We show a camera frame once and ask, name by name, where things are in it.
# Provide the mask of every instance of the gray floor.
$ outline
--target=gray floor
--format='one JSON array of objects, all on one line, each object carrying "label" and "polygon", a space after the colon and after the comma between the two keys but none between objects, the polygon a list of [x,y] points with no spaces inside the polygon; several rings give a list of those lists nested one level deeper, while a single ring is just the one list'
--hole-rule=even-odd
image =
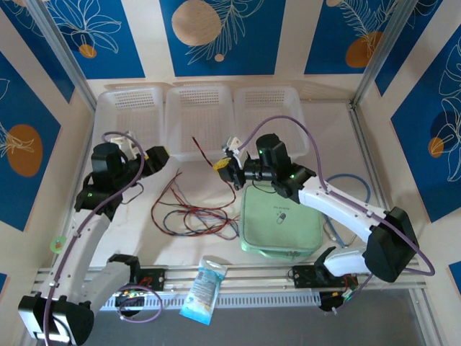
[{"label": "gray floor", "polygon": [[130,324],[115,312],[101,312],[85,345],[425,345],[405,290],[362,292],[338,316],[325,316],[315,307],[216,309],[205,326],[178,312],[165,311],[149,324]]}]

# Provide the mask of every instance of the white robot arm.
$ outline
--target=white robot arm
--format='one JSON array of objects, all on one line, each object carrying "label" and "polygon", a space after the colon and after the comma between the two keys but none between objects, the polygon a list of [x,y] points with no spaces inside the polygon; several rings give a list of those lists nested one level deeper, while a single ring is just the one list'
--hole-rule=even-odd
[{"label": "white robot arm", "polygon": [[164,147],[141,153],[127,138],[134,140],[132,135],[124,134],[94,147],[93,172],[85,178],[75,205],[76,224],[85,227],[78,233],[73,230],[38,293],[23,296],[19,303],[19,315],[35,339],[45,339],[46,335],[52,341],[84,344],[94,315],[107,299],[127,283],[140,281],[138,258],[114,254],[91,282],[84,283],[97,245],[122,202],[122,191],[137,179],[161,170],[169,158]]},{"label": "white robot arm", "polygon": [[368,205],[323,182],[315,172],[292,163],[285,144],[275,134],[259,137],[256,140],[259,158],[248,156],[243,164],[239,146],[239,140],[229,140],[224,148],[227,157],[215,165],[223,180],[232,182],[237,190],[246,180],[269,181],[282,197],[319,210],[345,225],[366,244],[327,249],[321,257],[329,275],[372,273],[381,280],[394,282],[415,255],[414,248],[389,227],[397,228],[418,246],[404,210],[395,207],[389,211]]}]

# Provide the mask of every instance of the blue wet wipes pack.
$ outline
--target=blue wet wipes pack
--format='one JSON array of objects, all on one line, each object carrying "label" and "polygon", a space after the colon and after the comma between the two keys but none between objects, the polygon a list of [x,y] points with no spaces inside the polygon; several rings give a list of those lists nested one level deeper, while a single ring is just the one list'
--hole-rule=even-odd
[{"label": "blue wet wipes pack", "polygon": [[227,267],[203,257],[200,260],[199,273],[179,314],[209,325],[226,271]]}]

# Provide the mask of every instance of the white wall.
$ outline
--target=white wall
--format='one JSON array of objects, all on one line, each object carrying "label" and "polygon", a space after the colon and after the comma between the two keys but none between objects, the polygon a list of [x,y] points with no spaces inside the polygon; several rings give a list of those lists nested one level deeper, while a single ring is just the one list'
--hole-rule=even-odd
[{"label": "white wall", "polygon": [[92,114],[77,93],[70,104],[64,100],[2,10],[0,32],[0,51],[61,124],[26,229],[21,232],[0,221],[0,272],[9,276],[0,300],[0,345],[18,345],[24,328],[17,306],[30,292],[37,269],[50,264],[50,242],[61,232],[71,206]]},{"label": "white wall", "polygon": [[384,97],[373,86],[361,105],[388,197],[408,211],[420,246],[436,268],[427,284],[449,345],[461,340],[461,296],[448,269],[461,260],[461,210],[429,223],[390,119],[460,24],[460,1],[444,0]]},{"label": "white wall", "polygon": [[322,3],[325,0],[287,0],[282,34],[273,76],[208,76],[176,78],[169,53],[168,41],[159,0],[122,0],[131,33],[143,64],[145,79],[92,79],[89,85],[99,96],[107,84],[135,82],[182,81],[241,81],[243,83],[273,83],[296,81],[301,98],[350,99],[362,74],[305,76],[304,69],[315,33]]}]

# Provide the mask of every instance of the tan circle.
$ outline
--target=tan circle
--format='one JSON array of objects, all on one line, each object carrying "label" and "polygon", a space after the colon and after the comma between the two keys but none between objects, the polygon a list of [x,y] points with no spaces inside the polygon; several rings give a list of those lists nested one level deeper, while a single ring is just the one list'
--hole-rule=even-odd
[{"label": "tan circle", "polygon": [[343,0],[326,0],[326,6],[335,7],[338,6]]},{"label": "tan circle", "polygon": [[429,142],[428,150],[432,157],[440,157],[444,153],[444,141],[438,137],[434,137]]},{"label": "tan circle", "polygon": [[174,34],[185,45],[206,45],[221,33],[218,13],[203,0],[187,0],[171,18]]},{"label": "tan circle", "polygon": [[79,47],[79,52],[82,54],[85,58],[92,59],[96,57],[96,49],[94,49],[90,45],[81,45]]},{"label": "tan circle", "polygon": [[346,53],[347,65],[354,68],[366,67],[381,40],[381,36],[382,32],[371,32],[367,36],[355,40]]},{"label": "tan circle", "polygon": [[28,146],[29,150],[16,147],[6,153],[9,165],[17,174],[27,178],[33,177],[42,164],[43,146],[40,135],[29,125],[16,125],[9,131],[9,135],[24,142],[33,140]]},{"label": "tan circle", "polygon": [[218,63],[224,61],[224,55],[223,55],[223,54],[216,54],[216,55],[215,55],[215,60],[216,60]]}]

